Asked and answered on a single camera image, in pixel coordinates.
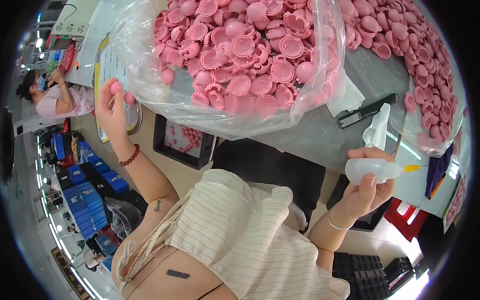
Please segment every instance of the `woman in pink shirt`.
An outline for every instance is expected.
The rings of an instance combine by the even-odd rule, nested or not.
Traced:
[[[53,71],[50,78],[52,83],[57,84],[47,87],[40,73],[31,70],[17,88],[17,95],[33,101],[41,117],[61,119],[80,116],[95,109],[93,89],[76,84],[69,88],[58,70]]]

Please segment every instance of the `gray table surface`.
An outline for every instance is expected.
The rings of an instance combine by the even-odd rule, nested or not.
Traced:
[[[408,90],[409,77],[401,58],[392,56],[383,60],[370,49],[359,47],[355,51],[347,50],[344,68],[347,76],[365,96],[363,107],[397,93],[399,98],[392,106],[389,118],[403,118],[403,99]],[[297,126],[260,134],[251,139],[344,174],[347,151],[365,146],[362,134],[371,124],[372,117],[341,129],[338,125],[341,115],[332,117],[326,105],[323,105],[305,113]],[[387,130],[394,138],[387,137],[385,151],[392,154],[398,133],[390,124]]]

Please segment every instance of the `floor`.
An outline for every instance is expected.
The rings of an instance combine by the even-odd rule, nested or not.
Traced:
[[[141,150],[168,177],[179,196],[182,197],[200,180],[203,172],[209,169],[210,165],[203,167],[201,170],[194,170],[155,152],[152,148],[155,113],[146,107],[143,107],[143,109],[144,119],[142,126],[139,132],[130,136],[130,140],[140,145]],[[73,118],[72,127],[83,134],[84,138],[92,147],[92,150],[99,157],[105,160],[112,169],[116,170],[127,180],[130,188],[136,189],[127,171],[118,164],[118,159],[113,153],[112,147],[109,144],[101,144],[97,135],[95,118],[92,115],[87,114]],[[312,222],[318,220],[327,211],[325,204],[339,176],[339,173],[327,169],[319,203],[312,214]],[[414,239],[412,243],[408,242],[401,233],[384,218],[382,218],[373,232],[349,230],[338,251],[360,255],[379,255],[384,267],[397,257],[408,256],[412,263],[421,257],[417,241]]]

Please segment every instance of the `woman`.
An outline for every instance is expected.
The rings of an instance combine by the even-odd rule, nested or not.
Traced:
[[[282,223],[292,191],[260,189],[237,175],[208,170],[187,195],[126,135],[123,91],[112,78],[99,91],[97,117],[120,164],[148,203],[139,227],[120,245],[112,276],[125,300],[345,299],[349,284],[333,278],[334,251],[355,220],[387,201],[395,181],[365,175],[312,227],[308,238]],[[378,148],[350,157],[394,161]]]
[[[36,70],[29,71],[22,84],[17,88],[17,95],[35,103],[37,113],[48,119],[61,119],[80,116],[94,110],[93,89],[81,85],[68,87],[60,71],[54,70],[50,76],[56,85],[48,84]]]

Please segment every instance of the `wrist tattoo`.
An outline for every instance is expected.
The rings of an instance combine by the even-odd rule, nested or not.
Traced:
[[[156,207],[153,209],[153,211],[155,211],[155,212],[157,212],[157,213],[159,213],[159,212],[161,211],[161,209],[160,209],[160,203],[162,203],[161,200],[157,200],[157,201],[156,201]]]

